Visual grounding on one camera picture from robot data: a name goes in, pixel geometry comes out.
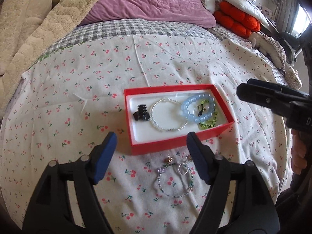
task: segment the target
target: white cloth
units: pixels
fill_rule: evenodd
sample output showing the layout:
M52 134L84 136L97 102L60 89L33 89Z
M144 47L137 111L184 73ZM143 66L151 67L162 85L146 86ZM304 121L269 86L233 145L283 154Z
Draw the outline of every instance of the white cloth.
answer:
M50 160L75 161L114 131L116 153L95 186L112 229L189 233L208 186L191 163L193 191L180 199L164 196L157 185L157 169L168 154L182 162L188 150L131 156L124 112L124 89L173 84L217 87L236 122L204 143L230 161L254 161L276 201L290 172L289 131L269 109L237 98L236 87L250 78L275 82L272 69L250 51L249 43L243 45L192 37L127 36L78 44L37 62L23 74L22 92L0 131L0 185L13 220L21 227L33 189ZM187 184L173 169L162 177L166 192L185 192L182 184ZM83 225L72 186L69 194L75 221ZM222 225L229 219L233 195L232 184Z

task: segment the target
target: pink velvet pillow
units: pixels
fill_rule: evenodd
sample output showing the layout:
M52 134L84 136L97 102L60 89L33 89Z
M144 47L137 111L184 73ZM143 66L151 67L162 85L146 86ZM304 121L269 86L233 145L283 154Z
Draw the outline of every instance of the pink velvet pillow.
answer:
M80 25L130 18L184 22L204 28L216 25L201 0L99 0Z

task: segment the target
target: gray and white checkered fabric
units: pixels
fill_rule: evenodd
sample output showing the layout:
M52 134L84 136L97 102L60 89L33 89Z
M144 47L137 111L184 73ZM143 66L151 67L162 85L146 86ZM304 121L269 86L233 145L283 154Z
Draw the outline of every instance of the gray and white checkered fabric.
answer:
M243 39L239 36L237 36L235 33L229 31L228 29L224 28L223 26L217 24L213 28L207 29L210 33L212 33L214 36L216 36L219 40L225 40L225 39L232 39L234 41L246 41L246 39ZM266 61L267 64L269 64L272 67L273 75L276 79L276 82L282 85L288 86L284 75L275 67L275 65L267 58L265 57L261 52L259 52L256 49L253 49L252 52L258 56L260 56L262 59Z
M57 51L60 48L65 48L86 41L149 34L201 37L217 40L217 38L210 32L193 24L147 21L140 18L122 19L76 27L71 33L50 46L44 55Z

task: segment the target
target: blue beaded bracelet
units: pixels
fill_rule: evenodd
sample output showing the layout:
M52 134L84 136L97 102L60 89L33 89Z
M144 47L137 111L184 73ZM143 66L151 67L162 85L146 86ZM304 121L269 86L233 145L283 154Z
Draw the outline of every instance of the blue beaded bracelet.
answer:
M194 114L190 114L190 111L188 110L188 106L199 100L199 99L207 99L209 102L209 109L208 112L205 113L204 115L200 116L200 117L195 117ZM205 120L208 120L212 117L214 111L215 111L215 106L216 103L214 101L214 98L210 96L210 94L207 93L200 93L194 96L189 97L187 100L185 100L184 102L182 102L181 105L181 110L182 110L182 115L188 119L188 121L193 121L195 123L200 123L203 122Z

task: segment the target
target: gray curtain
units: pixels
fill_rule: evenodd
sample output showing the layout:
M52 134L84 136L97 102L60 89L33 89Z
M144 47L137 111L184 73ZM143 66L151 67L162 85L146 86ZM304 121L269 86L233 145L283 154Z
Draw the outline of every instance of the gray curtain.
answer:
M276 27L279 32L292 32L298 10L299 3L297 0L280 0L276 18Z

